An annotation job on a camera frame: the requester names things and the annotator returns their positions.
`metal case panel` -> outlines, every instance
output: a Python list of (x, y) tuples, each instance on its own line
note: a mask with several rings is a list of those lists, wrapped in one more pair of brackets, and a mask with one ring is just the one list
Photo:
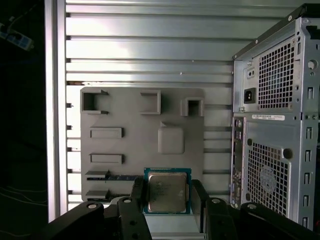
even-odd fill
[[(299, 17), (234, 61), (235, 113), (315, 113), (319, 105), (318, 52), (312, 36), (319, 18)], [(255, 89), (254, 101), (246, 91)]]
[(318, 120), (290, 113), (254, 119), (259, 115), (236, 115), (245, 122), (241, 202), (263, 204), (312, 229)]

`slotted metal panel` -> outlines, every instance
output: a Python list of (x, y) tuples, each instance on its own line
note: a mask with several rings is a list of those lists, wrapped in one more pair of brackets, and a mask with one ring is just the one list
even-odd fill
[(205, 91), (203, 184), (229, 194), (232, 55), (303, 0), (45, 0), (49, 220), (80, 199), (80, 90)]

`cable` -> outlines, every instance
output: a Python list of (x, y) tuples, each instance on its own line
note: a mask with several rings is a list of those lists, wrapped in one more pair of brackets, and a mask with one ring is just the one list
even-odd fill
[(3, 233), (3, 234), (8, 234), (12, 237), (15, 237), (15, 238), (23, 238), (23, 237), (28, 237), (30, 236), (30, 234), (23, 234), (23, 235), (16, 235), (16, 234), (13, 234), (11, 232), (8, 232), (8, 231), (3, 231), (3, 230), (0, 230), (0, 233)]
[(9, 192), (9, 193), (19, 194), (19, 195), (23, 196), (25, 199), (29, 200), (29, 201), (32, 202), (32, 203), (43, 204), (43, 203), (46, 203), (46, 202), (47, 202), (47, 200), (45, 200), (45, 201), (35, 201), (35, 200), (32, 200), (32, 199), (28, 198), (27, 196), (23, 195), (23, 194), (20, 193), (20, 192), (10, 191), (10, 190), (8, 190), (8, 189), (5, 189), (4, 187), (0, 187), (0, 189), (5, 190), (5, 191), (7, 191), (7, 192)]
[(24, 204), (32, 204), (32, 205), (37, 205), (37, 206), (42, 206), (42, 207), (47, 207), (46, 204), (41, 204), (41, 203), (35, 203), (35, 202), (28, 202), (28, 201), (23, 201), (23, 200), (20, 200), (20, 199), (17, 199), (17, 198), (14, 198), (12, 196), (8, 196), (8, 195), (5, 195), (3, 193), (0, 192), (0, 195), (3, 196), (3, 197), (6, 197), (8, 199), (13, 199), (13, 200), (16, 200), (18, 202), (21, 202), (21, 203), (24, 203)]
[(18, 188), (14, 188), (12, 186), (6, 186), (8, 189), (12, 189), (18, 192), (25, 192), (25, 193), (45, 193), (47, 191), (47, 189), (45, 190), (25, 190), (25, 189), (18, 189)]
[(32, 57), (30, 59), (26, 59), (26, 60), (0, 62), (0, 68), (12, 66), (12, 65), (31, 65), (31, 64), (37, 64), (38, 62), (39, 62), (39, 57), (34, 56), (34, 57)]
[(34, 145), (33, 143), (24, 141), (22, 139), (20, 139), (20, 140), (19, 139), (18, 140), (15, 139), (14, 141), (17, 142), (18, 144), (26, 146), (27, 148), (30, 148), (30, 149), (33, 149), (33, 150), (36, 150), (36, 151), (40, 151), (40, 152), (43, 152), (43, 153), (47, 152), (46, 148), (42, 148), (40, 146)]
[(20, 20), (21, 18), (23, 18), (25, 15), (27, 15), (28, 13), (30, 13), (33, 9), (35, 9), (35, 7), (38, 5), (38, 3), (41, 0), (38, 0), (34, 5), (32, 5), (31, 8), (29, 8), (29, 10), (25, 11), (23, 14), (21, 14), (20, 16), (18, 16), (17, 18), (14, 18), (13, 21), (9, 24), (9, 26), (7, 27), (7, 29), (9, 30), (18, 20)]

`ventilation grille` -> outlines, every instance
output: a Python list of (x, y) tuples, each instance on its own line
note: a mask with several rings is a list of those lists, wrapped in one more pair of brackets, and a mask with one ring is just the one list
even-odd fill
[(253, 143), (248, 155), (248, 185), (251, 202), (287, 217), (289, 164), (281, 161), (281, 151)]
[(262, 56), (259, 60), (259, 108), (287, 108), (292, 102), (293, 79), (294, 47), (291, 43)]

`label sticker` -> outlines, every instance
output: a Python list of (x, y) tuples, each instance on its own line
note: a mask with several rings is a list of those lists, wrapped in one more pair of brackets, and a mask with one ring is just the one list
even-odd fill
[(252, 115), (252, 119), (284, 121), (284, 120), (286, 119), (286, 117), (285, 117), (284, 115), (262, 115), (262, 114), (254, 114), (254, 115)]

